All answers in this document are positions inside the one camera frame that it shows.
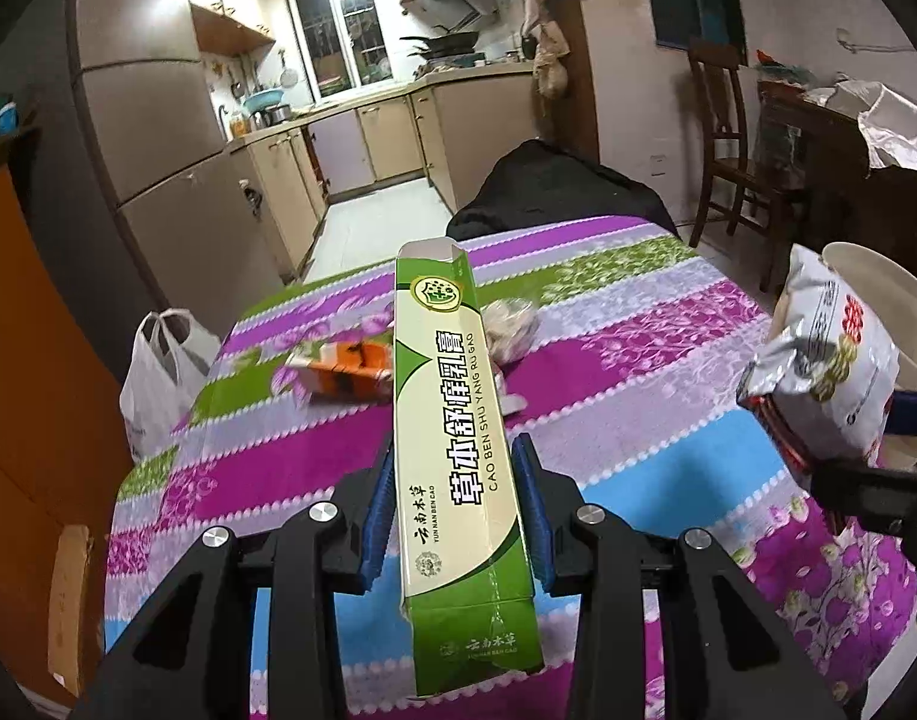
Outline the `kitchen base cabinets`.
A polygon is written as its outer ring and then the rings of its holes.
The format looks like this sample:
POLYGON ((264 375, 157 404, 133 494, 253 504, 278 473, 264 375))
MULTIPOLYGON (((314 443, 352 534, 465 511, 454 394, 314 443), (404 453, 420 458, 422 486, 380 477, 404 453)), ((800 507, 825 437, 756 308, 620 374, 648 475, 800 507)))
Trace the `kitchen base cabinets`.
POLYGON ((529 64, 445 70, 227 144, 284 281, 304 270, 332 203, 422 177, 452 213, 502 156, 540 135, 529 64))

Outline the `green toothpaste box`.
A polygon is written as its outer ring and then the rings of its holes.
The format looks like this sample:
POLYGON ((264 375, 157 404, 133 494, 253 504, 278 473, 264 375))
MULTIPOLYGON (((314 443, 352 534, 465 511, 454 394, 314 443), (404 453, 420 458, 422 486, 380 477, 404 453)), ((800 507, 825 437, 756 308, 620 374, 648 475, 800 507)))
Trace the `green toothpaste box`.
POLYGON ((472 264, 449 238, 395 260, 394 460, 401 611, 421 699, 543 667, 472 264))

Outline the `silver snack bag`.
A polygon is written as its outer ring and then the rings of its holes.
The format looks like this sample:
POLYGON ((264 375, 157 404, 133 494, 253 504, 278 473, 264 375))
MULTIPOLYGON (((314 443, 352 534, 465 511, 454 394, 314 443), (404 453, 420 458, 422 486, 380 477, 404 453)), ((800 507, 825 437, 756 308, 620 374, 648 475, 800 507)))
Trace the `silver snack bag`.
POLYGON ((874 460, 900 356, 888 330, 820 255, 795 244, 766 343, 737 388, 790 470, 874 460))

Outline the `floral striped tablecloth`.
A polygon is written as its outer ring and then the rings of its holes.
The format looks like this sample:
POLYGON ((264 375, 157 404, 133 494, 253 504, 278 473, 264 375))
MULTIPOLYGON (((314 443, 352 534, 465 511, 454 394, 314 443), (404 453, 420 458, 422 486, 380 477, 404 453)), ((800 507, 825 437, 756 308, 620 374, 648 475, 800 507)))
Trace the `floral striped tablecloth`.
MULTIPOLYGON (((898 543, 832 535, 771 440, 735 401, 768 316, 715 266, 630 216, 502 232, 468 245, 482 301, 538 307, 507 372, 525 401, 507 426, 587 499, 659 535, 705 527, 846 699, 914 622, 917 578, 898 543)), ((284 363, 296 344, 387 330, 394 270, 292 286, 249 310, 167 449, 123 481, 113 511, 104 628, 121 634, 209 525, 280 527, 369 465, 385 405, 319 403, 284 363)))

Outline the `black cloth covered object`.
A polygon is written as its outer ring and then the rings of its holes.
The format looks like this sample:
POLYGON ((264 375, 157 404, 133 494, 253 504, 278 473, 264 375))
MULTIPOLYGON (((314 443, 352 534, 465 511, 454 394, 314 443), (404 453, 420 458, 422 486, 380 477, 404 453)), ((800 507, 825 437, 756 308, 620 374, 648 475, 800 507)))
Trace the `black cloth covered object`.
POLYGON ((676 234, 669 210, 652 188, 541 140, 527 140, 502 156, 445 234, 470 241, 594 216, 633 216, 676 234))

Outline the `kitchen window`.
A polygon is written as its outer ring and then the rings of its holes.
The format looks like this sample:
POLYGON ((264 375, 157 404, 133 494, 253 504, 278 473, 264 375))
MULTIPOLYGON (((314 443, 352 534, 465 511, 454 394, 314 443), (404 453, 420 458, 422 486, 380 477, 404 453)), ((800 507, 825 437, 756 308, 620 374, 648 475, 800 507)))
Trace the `kitchen window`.
POLYGON ((376 0, 289 0, 317 103, 394 78, 376 0))

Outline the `dark wooden chair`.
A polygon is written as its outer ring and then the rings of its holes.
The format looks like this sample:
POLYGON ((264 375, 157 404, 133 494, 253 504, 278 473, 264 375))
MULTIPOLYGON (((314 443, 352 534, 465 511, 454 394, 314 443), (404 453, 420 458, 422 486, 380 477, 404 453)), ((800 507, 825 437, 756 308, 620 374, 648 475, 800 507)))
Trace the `dark wooden chair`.
POLYGON ((711 211, 726 218, 727 236, 733 236, 740 226, 758 232, 766 241, 760 289, 767 293, 772 288, 779 245, 794 215, 794 190, 778 172, 751 156, 738 75, 740 52, 730 44, 691 39, 688 64, 703 137, 703 176, 690 245, 696 247, 701 241, 711 211))

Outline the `white red medicine box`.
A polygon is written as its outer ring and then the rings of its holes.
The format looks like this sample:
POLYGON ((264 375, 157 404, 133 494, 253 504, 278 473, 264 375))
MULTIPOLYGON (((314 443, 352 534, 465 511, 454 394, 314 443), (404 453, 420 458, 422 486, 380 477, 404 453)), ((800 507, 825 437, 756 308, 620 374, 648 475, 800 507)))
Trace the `white red medicine box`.
POLYGON ((501 372, 495 374, 496 394, 498 394, 499 408, 504 416, 514 416, 522 413, 529 402, 522 395, 511 394, 507 390, 507 383, 501 372))

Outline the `black wok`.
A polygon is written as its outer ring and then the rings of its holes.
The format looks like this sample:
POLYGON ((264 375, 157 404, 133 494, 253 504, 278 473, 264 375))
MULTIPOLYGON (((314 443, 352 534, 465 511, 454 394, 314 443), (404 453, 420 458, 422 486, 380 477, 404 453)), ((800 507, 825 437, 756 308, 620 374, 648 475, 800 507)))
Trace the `black wok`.
POLYGON ((403 36, 403 41, 418 41, 419 47, 413 50, 413 55, 419 55, 424 60, 433 60, 473 54, 478 37, 478 31, 452 31, 436 37, 403 36))

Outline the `grey refrigerator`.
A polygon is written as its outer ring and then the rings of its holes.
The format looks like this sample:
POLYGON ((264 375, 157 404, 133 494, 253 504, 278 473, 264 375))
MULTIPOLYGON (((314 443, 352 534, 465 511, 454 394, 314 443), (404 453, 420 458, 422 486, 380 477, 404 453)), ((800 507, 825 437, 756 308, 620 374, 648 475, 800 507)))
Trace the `grey refrigerator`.
POLYGON ((224 335, 281 288, 188 0, 0 0, 5 104, 37 135, 22 203, 38 253, 115 377, 149 312, 224 335))

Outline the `brown wooden wardrobe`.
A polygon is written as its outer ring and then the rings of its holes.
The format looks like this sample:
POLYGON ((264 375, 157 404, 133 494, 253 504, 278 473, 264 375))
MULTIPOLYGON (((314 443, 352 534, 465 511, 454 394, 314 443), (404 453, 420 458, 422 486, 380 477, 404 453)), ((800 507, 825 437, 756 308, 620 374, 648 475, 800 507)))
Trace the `brown wooden wardrobe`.
POLYGON ((56 291, 26 221, 22 183, 37 145, 32 127, 0 138, 0 660, 23 688, 69 706, 76 697, 47 668, 56 542, 66 525, 86 525, 94 539, 86 686, 102 656, 107 536, 131 458, 117 380, 56 291))

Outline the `cardboard box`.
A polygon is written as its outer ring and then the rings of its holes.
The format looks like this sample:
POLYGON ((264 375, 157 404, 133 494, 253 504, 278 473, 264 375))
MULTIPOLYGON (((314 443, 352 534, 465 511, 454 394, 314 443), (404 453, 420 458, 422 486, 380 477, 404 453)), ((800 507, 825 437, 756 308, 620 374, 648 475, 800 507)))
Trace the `cardboard box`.
POLYGON ((74 697, 84 686, 83 631, 92 546, 86 525, 66 525, 56 542, 50 583, 47 668, 74 697))

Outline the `clear plastic wrapper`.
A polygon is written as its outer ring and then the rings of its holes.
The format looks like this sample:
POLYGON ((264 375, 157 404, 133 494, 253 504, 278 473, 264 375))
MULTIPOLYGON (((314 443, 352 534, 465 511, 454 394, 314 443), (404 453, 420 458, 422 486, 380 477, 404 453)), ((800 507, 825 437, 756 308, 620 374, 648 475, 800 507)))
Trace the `clear plastic wrapper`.
POLYGON ((538 305, 523 298, 496 299, 481 309, 490 356, 507 366, 529 353, 540 328, 538 305))

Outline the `orange carton box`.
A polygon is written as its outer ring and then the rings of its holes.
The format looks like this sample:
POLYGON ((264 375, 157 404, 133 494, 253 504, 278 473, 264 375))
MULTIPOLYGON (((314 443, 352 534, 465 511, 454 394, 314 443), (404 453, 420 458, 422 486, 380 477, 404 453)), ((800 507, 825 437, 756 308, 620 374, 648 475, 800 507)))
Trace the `orange carton box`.
POLYGON ((314 341, 299 344, 284 363, 312 395, 338 400, 392 397, 392 348, 377 341, 314 341))

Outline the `dark wooden table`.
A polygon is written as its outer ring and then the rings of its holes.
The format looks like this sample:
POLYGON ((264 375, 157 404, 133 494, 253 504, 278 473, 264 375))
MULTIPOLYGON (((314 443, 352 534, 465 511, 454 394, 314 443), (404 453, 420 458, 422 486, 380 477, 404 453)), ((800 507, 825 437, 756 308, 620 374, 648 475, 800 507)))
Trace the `dark wooden table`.
POLYGON ((802 204, 792 240, 811 250, 834 241, 865 245, 917 277, 917 172, 870 167, 857 122, 792 86, 761 82, 758 96, 763 121, 795 132, 790 167, 802 204))

